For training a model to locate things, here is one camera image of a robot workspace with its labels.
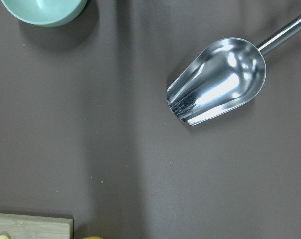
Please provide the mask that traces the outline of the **steel ice scoop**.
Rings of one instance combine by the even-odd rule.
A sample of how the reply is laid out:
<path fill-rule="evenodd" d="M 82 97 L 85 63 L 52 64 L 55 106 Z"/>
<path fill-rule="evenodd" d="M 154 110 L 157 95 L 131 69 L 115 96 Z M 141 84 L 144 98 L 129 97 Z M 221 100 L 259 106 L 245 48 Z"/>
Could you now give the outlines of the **steel ice scoop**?
<path fill-rule="evenodd" d="M 209 45 L 167 88 L 178 120 L 195 126 L 251 101 L 266 79 L 264 56 L 301 31 L 301 15 L 259 45 L 236 37 Z"/>

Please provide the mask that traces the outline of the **upper whole lemon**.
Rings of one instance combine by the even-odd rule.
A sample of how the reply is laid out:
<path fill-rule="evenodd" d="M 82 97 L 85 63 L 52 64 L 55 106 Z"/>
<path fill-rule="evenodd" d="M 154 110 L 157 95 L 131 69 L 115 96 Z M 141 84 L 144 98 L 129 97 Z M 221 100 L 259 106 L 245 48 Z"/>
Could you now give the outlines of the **upper whole lemon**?
<path fill-rule="evenodd" d="M 81 238 L 81 239 L 105 239 L 105 238 L 99 237 L 99 236 L 89 236 L 89 237 L 84 237 L 84 238 Z"/>

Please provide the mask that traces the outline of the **mint green bowl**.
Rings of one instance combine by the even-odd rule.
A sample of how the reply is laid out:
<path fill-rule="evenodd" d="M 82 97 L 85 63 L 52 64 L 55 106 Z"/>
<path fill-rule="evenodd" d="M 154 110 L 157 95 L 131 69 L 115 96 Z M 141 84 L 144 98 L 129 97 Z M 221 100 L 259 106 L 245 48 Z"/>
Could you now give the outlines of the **mint green bowl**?
<path fill-rule="evenodd" d="M 86 0 L 3 0 L 4 7 L 17 19 L 36 26 L 57 27 L 74 20 Z"/>

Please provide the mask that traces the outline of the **bamboo cutting board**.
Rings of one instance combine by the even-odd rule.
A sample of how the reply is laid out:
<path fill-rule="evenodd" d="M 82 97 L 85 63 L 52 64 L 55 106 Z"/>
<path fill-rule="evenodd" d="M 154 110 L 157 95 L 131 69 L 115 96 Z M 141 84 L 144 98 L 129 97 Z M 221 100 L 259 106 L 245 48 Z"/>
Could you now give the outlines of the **bamboo cutting board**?
<path fill-rule="evenodd" d="M 73 220 L 0 213 L 0 235 L 10 239 L 71 239 Z"/>

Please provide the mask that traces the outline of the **yellow plastic knife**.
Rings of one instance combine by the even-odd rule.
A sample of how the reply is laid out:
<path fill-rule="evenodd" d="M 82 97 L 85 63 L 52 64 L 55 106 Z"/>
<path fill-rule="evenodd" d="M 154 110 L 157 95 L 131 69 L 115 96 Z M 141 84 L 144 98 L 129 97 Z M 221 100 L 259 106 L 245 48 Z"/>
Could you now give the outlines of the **yellow plastic knife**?
<path fill-rule="evenodd" d="M 0 235 L 0 239 L 10 239 L 10 237 L 7 235 Z"/>

